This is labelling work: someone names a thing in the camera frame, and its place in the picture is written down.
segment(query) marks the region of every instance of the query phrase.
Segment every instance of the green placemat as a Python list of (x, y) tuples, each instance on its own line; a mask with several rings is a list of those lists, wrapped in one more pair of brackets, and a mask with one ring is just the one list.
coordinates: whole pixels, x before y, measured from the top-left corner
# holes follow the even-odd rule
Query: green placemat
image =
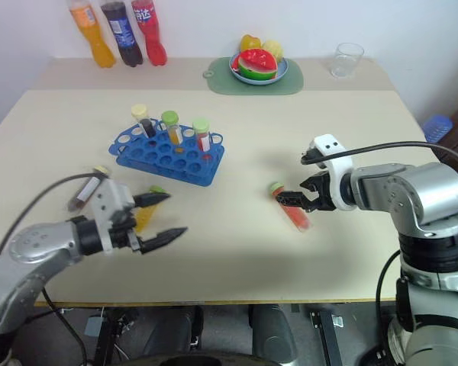
[(304, 87), (302, 71), (291, 59), (286, 59), (289, 69), (285, 76), (269, 85), (249, 85), (236, 79), (229, 69), (230, 59), (230, 57), (216, 59), (204, 72), (207, 85), (213, 92), (225, 95), (287, 95), (295, 94)]

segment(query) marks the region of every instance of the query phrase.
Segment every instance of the orange soda bottle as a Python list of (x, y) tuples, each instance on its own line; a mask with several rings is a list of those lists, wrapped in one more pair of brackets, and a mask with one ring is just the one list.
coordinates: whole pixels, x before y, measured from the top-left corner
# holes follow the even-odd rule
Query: orange soda bottle
[(69, 11), (83, 36), (90, 43), (93, 59), (100, 67), (112, 67), (115, 58), (105, 44), (100, 25), (88, 0), (68, 0)]

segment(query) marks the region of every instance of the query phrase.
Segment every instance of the red soda bottle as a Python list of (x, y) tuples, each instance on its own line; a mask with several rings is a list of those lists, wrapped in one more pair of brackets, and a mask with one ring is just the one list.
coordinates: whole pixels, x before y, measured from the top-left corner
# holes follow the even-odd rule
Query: red soda bottle
[(160, 42), (160, 26), (153, 0), (133, 0), (132, 9), (136, 14), (137, 25), (146, 38), (146, 51), (155, 66), (166, 63), (166, 51)]

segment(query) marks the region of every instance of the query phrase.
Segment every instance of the clear plastic cup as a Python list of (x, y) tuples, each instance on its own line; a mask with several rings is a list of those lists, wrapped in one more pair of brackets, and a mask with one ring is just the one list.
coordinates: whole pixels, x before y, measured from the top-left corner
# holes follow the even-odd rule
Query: clear plastic cup
[(356, 43), (341, 43), (331, 63), (331, 74), (335, 78), (349, 78), (365, 53), (363, 47)]

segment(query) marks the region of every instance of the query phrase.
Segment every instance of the toy fruit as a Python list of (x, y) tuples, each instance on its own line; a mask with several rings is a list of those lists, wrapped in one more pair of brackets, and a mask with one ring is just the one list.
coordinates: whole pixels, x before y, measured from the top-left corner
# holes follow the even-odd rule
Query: toy fruit
[(252, 80), (270, 80), (275, 77), (278, 70), (275, 57), (260, 48), (241, 52), (238, 66), (240, 74)]
[(282, 61), (283, 58), (283, 48), (282, 45), (277, 42), (276, 40), (268, 40), (265, 43), (263, 43), (263, 46), (261, 47), (264, 50), (270, 52), (274, 57), (276, 58), (276, 62)]
[(243, 52), (250, 48), (261, 48), (261, 40), (259, 38), (244, 34), (241, 39), (240, 51)]

